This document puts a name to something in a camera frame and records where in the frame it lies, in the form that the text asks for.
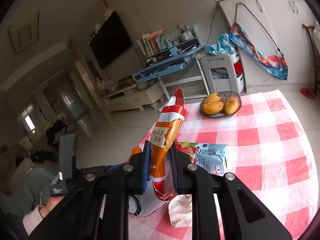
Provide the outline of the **person's left hand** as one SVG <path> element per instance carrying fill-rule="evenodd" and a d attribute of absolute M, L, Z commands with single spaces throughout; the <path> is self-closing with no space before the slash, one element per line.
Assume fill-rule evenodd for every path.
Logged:
<path fill-rule="evenodd" d="M 39 207 L 40 216 L 44 219 L 63 198 L 64 196 L 50 197 L 45 206 Z"/>

